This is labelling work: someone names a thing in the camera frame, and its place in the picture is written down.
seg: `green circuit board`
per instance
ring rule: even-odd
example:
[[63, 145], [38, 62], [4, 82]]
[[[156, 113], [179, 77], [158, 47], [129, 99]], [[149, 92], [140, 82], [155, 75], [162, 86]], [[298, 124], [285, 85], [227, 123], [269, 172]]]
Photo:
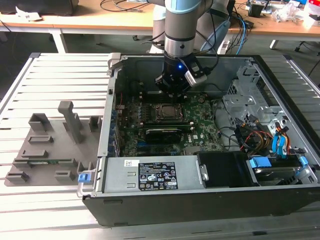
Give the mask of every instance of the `green circuit board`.
[[[120, 156], [181, 156], [199, 151], [222, 151], [223, 144], [213, 123], [213, 103], [201, 94], [190, 95], [179, 104], [144, 103], [132, 98], [124, 106], [118, 122]], [[165, 121], [172, 121], [166, 128], [183, 130], [179, 143], [147, 143], [146, 130], [164, 128]], [[141, 126], [141, 122], [153, 125]]]

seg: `blue cable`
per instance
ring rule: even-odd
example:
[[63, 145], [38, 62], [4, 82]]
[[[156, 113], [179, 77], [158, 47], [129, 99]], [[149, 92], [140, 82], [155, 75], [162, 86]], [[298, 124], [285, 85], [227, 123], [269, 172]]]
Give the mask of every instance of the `blue cable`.
[[243, 25], [243, 35], [242, 35], [242, 39], [241, 39], [241, 42], [240, 42], [240, 46], [239, 46], [239, 48], [238, 48], [238, 51], [236, 51], [236, 55], [238, 55], [238, 53], [239, 53], [240, 50], [242, 49], [242, 46], [243, 46], [243, 44], [244, 44], [245, 35], [246, 35], [246, 24], [245, 24], [245, 22], [244, 22], [242, 19], [240, 19], [239, 17], [238, 17], [238, 19], [242, 22], [242, 25]]

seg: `motherboard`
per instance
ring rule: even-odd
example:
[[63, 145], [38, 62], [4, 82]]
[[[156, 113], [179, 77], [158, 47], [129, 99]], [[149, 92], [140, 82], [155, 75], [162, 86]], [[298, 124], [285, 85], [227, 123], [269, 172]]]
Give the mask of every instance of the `motherboard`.
[[181, 156], [222, 151], [213, 122], [217, 100], [205, 94], [184, 96], [179, 102], [162, 95], [131, 97], [119, 107], [121, 157]]

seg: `warning label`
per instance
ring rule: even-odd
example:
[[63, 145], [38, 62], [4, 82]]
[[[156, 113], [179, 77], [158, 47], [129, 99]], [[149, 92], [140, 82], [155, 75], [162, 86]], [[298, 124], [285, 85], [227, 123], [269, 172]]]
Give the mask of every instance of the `warning label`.
[[139, 163], [139, 189], [141, 191], [178, 189], [175, 163]]

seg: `floor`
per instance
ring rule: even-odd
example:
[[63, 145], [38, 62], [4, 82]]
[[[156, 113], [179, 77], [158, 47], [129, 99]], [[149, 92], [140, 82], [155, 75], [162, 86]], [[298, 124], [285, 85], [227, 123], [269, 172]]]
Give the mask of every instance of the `floor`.
[[[15, 77], [19, 74], [23, 64], [32, 52], [56, 53], [54, 42], [49, 40], [46, 33], [15, 33], [7, 34], [8, 41], [0, 42], [0, 99], [4, 97]], [[102, 44], [96, 45], [93, 35], [65, 34], [65, 41], [70, 53], [111, 53], [121, 52], [125, 54], [144, 54], [150, 49], [149, 44], [142, 44], [148, 36], [139, 36], [141, 40], [133, 41], [132, 36], [103, 35]], [[300, 52], [294, 49], [299, 42], [280, 41], [277, 49], [269, 49], [270, 40], [256, 40], [248, 38], [241, 50], [241, 54], [260, 55], [290, 55], [295, 62], [308, 74], [319, 60], [320, 44], [308, 42], [301, 46]], [[311, 78], [316, 84], [320, 84], [320, 65], [313, 71]]]

